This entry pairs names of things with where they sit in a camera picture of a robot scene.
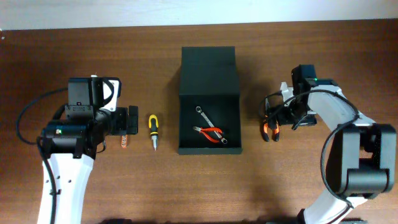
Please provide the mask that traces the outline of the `orange needle-nose pliers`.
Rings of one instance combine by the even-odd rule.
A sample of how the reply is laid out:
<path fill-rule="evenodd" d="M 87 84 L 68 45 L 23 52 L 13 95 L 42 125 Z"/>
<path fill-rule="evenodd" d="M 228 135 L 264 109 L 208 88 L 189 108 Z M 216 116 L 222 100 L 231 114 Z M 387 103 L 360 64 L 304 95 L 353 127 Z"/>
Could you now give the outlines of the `orange needle-nose pliers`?
<path fill-rule="evenodd" d="M 268 116 L 271 114 L 269 106 L 265 106 L 265 115 L 262 123 L 262 138 L 265 142 L 269 142 L 271 139 L 275 142 L 279 141 L 280 129 L 279 124 L 275 118 L 269 119 Z"/>

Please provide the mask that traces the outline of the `red diagonal cutting pliers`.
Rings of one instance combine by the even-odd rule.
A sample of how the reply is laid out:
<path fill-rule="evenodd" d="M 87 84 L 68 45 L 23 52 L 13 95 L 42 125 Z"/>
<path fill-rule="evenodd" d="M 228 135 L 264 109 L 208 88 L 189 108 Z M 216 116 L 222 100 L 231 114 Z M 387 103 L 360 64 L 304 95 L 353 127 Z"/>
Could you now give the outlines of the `red diagonal cutting pliers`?
<path fill-rule="evenodd" d="M 226 142 L 226 140 L 225 140 L 225 139 L 223 138 L 223 136 L 222 136 L 222 133 L 223 133 L 223 132 L 222 132 L 222 130 L 221 130 L 220 128 L 216 128 L 216 127 L 212 127 L 212 128 L 201 128 L 201 127 L 198 127 L 198 126 L 194 126 L 194 127 L 193 127 L 193 130 L 195 130 L 195 131 L 201 133 L 202 135 L 204 135 L 204 137 L 206 137 L 207 140 L 209 140 L 209 141 L 212 142 L 212 143 L 219 143 L 219 142 L 225 143 L 225 142 Z M 210 132 L 215 133 L 216 136 L 218 137 L 218 139 L 212 138 L 212 137 L 208 134 L 208 133 L 210 133 Z"/>

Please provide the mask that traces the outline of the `yellow black screwdriver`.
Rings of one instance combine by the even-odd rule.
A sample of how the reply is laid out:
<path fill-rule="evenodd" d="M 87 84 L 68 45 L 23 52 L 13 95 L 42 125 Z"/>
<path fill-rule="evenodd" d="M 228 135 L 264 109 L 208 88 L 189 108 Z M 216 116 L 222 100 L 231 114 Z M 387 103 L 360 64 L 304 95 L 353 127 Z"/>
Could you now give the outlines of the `yellow black screwdriver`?
<path fill-rule="evenodd" d="M 159 138 L 159 120 L 156 115 L 151 114 L 149 116 L 149 129 L 150 129 L 150 138 L 152 140 L 152 145 L 154 150 L 157 150 L 158 147 L 158 138 Z"/>

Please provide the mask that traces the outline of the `silver ring wrench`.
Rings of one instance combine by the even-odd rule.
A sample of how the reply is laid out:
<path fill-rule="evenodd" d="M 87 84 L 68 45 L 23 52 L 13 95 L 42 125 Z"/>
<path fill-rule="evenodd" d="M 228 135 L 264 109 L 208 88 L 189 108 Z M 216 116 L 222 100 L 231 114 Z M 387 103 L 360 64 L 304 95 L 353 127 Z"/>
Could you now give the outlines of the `silver ring wrench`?
<path fill-rule="evenodd" d="M 213 143 L 219 143 L 222 142 L 223 144 L 227 144 L 228 140 L 223 137 L 223 132 L 220 128 L 216 128 L 214 124 L 210 121 L 210 119 L 207 117 L 207 115 L 203 112 L 200 106 L 197 106 L 195 108 L 196 112 L 199 113 L 205 121 L 208 123 L 209 128 L 199 128 L 194 126 L 193 129 L 198 131 L 199 133 L 202 133 L 209 141 Z M 208 132 L 213 131 L 214 134 L 217 136 L 218 140 L 213 139 L 208 135 Z"/>

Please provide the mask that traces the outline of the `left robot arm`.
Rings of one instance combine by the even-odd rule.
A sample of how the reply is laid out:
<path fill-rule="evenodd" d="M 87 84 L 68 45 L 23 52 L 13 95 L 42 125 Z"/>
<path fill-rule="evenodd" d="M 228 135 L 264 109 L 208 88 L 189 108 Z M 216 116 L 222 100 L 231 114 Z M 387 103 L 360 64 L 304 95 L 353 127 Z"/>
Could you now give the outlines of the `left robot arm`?
<path fill-rule="evenodd" d="M 80 223 L 86 185 L 107 136 L 138 133 L 138 107 L 118 107 L 116 77 L 70 78 L 68 102 L 37 138 L 44 182 L 38 223 Z"/>

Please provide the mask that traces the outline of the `black open box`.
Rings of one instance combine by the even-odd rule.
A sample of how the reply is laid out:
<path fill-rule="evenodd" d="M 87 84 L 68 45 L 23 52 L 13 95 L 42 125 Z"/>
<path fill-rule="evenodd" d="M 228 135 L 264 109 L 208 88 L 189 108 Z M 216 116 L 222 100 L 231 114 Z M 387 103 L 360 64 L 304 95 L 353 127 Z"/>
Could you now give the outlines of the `black open box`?
<path fill-rule="evenodd" d="M 239 77 L 234 47 L 182 47 L 179 100 L 180 155 L 242 153 Z M 196 112 L 197 106 L 222 130 L 227 144 L 212 143 L 193 130 L 194 126 L 209 128 Z"/>

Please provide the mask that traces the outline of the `orange bit holder strip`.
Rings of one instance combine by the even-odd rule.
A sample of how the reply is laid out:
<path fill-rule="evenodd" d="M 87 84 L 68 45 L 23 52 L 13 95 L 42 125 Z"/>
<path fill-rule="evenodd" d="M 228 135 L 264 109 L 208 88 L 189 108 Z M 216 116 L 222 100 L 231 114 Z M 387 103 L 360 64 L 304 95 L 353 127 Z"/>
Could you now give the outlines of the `orange bit holder strip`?
<path fill-rule="evenodd" d="M 128 145 L 127 135 L 121 136 L 121 147 L 127 148 L 127 145 Z"/>

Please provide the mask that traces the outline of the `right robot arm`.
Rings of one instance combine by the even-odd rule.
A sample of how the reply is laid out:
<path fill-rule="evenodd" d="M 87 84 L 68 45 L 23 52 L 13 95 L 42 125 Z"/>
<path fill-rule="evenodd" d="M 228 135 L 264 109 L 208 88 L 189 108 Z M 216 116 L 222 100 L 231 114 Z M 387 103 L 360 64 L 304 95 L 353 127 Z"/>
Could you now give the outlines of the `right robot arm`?
<path fill-rule="evenodd" d="M 325 190 L 290 223 L 353 223 L 356 207 L 390 192 L 395 182 L 397 132 L 390 124 L 368 118 L 332 79 L 319 79 L 313 65 L 291 71 L 292 86 L 281 83 L 277 106 L 265 97 L 261 134 L 279 140 L 280 127 L 314 126 L 319 116 L 331 133 L 323 144 L 320 172 Z"/>

